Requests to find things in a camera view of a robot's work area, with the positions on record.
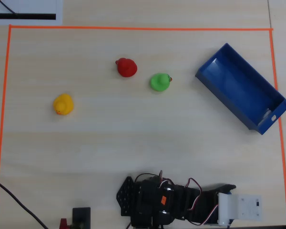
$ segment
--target rubber duck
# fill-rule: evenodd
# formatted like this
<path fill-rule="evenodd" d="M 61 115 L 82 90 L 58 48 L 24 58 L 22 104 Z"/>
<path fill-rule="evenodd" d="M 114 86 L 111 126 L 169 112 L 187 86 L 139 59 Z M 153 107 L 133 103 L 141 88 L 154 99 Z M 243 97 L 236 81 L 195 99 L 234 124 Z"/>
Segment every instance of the rubber duck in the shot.
<path fill-rule="evenodd" d="M 150 84 L 155 91 L 165 91 L 173 79 L 166 73 L 157 73 L 152 76 Z"/>
<path fill-rule="evenodd" d="M 138 67 L 135 62 L 131 59 L 120 58 L 115 62 L 118 66 L 118 72 L 123 77 L 131 77 L 133 76 Z"/>
<path fill-rule="evenodd" d="M 74 104 L 70 95 L 61 94 L 54 100 L 53 107 L 58 115 L 67 115 L 73 110 Z"/>

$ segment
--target green rubber duck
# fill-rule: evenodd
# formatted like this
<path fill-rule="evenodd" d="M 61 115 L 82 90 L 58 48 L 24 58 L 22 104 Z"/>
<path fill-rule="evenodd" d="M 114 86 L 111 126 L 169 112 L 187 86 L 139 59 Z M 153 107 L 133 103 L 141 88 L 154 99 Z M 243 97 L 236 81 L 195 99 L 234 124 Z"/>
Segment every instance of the green rubber duck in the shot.
<path fill-rule="evenodd" d="M 151 78 L 151 88 L 155 91 L 165 91 L 169 86 L 172 78 L 166 73 L 157 73 Z"/>

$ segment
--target orange boundary line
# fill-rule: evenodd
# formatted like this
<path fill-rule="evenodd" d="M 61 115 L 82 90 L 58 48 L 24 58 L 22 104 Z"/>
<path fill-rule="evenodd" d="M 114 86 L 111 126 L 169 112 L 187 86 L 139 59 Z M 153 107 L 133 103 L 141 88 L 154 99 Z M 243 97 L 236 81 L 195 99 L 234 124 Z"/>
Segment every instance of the orange boundary line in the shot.
<path fill-rule="evenodd" d="M 7 84 L 9 55 L 10 55 L 10 37 L 11 37 L 11 29 L 12 28 L 18 28 L 18 29 L 137 30 L 137 31 L 269 31 L 273 76 L 274 76 L 275 88 L 277 89 L 276 63 L 275 63 L 273 38 L 272 38 L 273 28 L 137 28 L 137 27 L 106 27 L 106 26 L 22 26 L 22 25 L 9 25 L 6 58 L 5 58 L 4 81 L 3 81 L 1 121 L 0 121 L 0 163 L 1 163 L 3 126 L 4 126 L 3 124 L 4 124 L 4 111 L 5 111 L 6 84 Z M 279 122 L 279 131 L 280 131 L 282 162 L 283 162 L 283 175 L 284 175 L 284 186 L 285 186 L 285 198 L 286 198 L 286 159 L 285 159 L 285 147 L 284 147 L 283 128 L 282 128 L 281 118 L 279 118 L 278 122 Z"/>
<path fill-rule="evenodd" d="M 30 26 L 12 25 L 18 29 L 143 30 L 143 31 L 271 31 L 272 28 L 140 28 L 111 26 Z"/>
<path fill-rule="evenodd" d="M 3 124 L 4 124 L 6 82 L 7 82 L 7 77 L 8 77 L 9 55 L 10 55 L 10 34 L 11 34 L 11 25 L 9 25 L 8 42 L 7 42 L 6 56 L 5 56 L 4 80 L 3 80 L 1 121 L 0 121 L 0 164 L 1 164 L 2 139 L 3 139 Z"/>
<path fill-rule="evenodd" d="M 273 48 L 272 31 L 270 31 L 270 30 L 269 30 L 269 39 L 270 39 L 270 50 L 271 50 L 271 59 L 272 59 L 273 78 L 274 78 L 274 81 L 275 81 L 275 88 L 277 89 L 275 51 L 274 51 L 274 48 Z M 278 119 L 278 127 L 279 127 L 279 130 L 280 130 L 282 162 L 283 162 L 283 175 L 284 175 L 284 187 L 285 187 L 285 201 L 286 201 L 286 159 L 285 159 L 285 147 L 284 147 L 284 137 L 283 137 L 283 128 L 282 128 L 282 120 L 281 120 L 281 118 Z"/>

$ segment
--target blue plastic container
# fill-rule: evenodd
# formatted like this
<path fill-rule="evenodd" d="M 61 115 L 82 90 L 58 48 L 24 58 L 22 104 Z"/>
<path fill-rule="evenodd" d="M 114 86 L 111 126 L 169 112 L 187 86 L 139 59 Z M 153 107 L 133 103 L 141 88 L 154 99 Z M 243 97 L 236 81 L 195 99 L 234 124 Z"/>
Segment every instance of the blue plastic container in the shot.
<path fill-rule="evenodd" d="M 199 68 L 196 77 L 260 134 L 286 110 L 286 99 L 228 43 Z"/>

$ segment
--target white plastic part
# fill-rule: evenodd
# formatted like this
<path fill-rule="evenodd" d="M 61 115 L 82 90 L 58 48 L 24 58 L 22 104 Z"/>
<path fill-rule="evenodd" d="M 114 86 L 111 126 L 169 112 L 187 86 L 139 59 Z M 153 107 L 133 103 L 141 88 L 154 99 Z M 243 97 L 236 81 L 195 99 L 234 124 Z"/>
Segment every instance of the white plastic part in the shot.
<path fill-rule="evenodd" d="M 218 225 L 227 226 L 230 219 L 262 220 L 262 198 L 259 195 L 218 195 Z"/>

